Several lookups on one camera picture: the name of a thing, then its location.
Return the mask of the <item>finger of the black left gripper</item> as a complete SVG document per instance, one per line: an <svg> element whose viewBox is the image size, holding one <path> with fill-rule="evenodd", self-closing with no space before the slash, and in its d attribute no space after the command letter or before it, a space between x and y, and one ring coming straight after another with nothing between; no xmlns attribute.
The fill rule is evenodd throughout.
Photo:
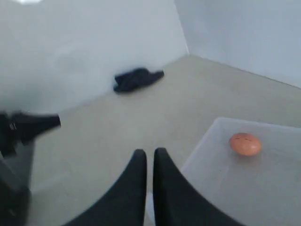
<svg viewBox="0 0 301 226"><path fill-rule="evenodd" d="M58 114L32 115L21 114L21 142L25 145L38 136L61 126Z"/></svg>

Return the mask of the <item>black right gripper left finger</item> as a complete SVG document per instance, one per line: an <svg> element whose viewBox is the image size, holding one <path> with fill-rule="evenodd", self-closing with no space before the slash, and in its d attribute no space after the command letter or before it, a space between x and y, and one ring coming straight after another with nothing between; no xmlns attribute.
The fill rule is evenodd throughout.
<svg viewBox="0 0 301 226"><path fill-rule="evenodd" d="M134 151L117 181L94 205L67 226L142 226L147 189L147 157Z"/></svg>

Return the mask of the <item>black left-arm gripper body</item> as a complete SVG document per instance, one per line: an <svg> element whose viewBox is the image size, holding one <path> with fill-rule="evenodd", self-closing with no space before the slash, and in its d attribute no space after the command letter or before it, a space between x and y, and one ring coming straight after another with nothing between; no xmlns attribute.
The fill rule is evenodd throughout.
<svg viewBox="0 0 301 226"><path fill-rule="evenodd" d="M0 112L0 154L3 158L9 158L16 155L16 147L26 145L20 139L13 118L20 116L23 112L14 112L8 115L6 112Z"/></svg>

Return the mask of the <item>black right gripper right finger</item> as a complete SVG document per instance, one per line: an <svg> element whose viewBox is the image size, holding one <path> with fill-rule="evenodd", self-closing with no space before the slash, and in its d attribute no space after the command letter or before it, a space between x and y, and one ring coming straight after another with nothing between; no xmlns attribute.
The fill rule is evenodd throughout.
<svg viewBox="0 0 301 226"><path fill-rule="evenodd" d="M157 226L241 226L199 194L163 147L154 152L153 203Z"/></svg>

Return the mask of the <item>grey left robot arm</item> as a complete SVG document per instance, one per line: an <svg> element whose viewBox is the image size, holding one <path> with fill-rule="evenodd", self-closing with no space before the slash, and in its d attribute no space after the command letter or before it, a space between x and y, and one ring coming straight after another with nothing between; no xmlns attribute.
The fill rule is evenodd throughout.
<svg viewBox="0 0 301 226"><path fill-rule="evenodd" d="M0 154L3 158L17 156L22 144L28 154L18 162L25 173L18 177L0 161L0 224L23 226L27 219L31 192L29 175L32 143L40 135L60 127L57 114L0 114ZM147 157L142 149L134 151L128 165L111 188L86 211L67 222L68 226L142 226L144 223L147 184Z"/></svg>

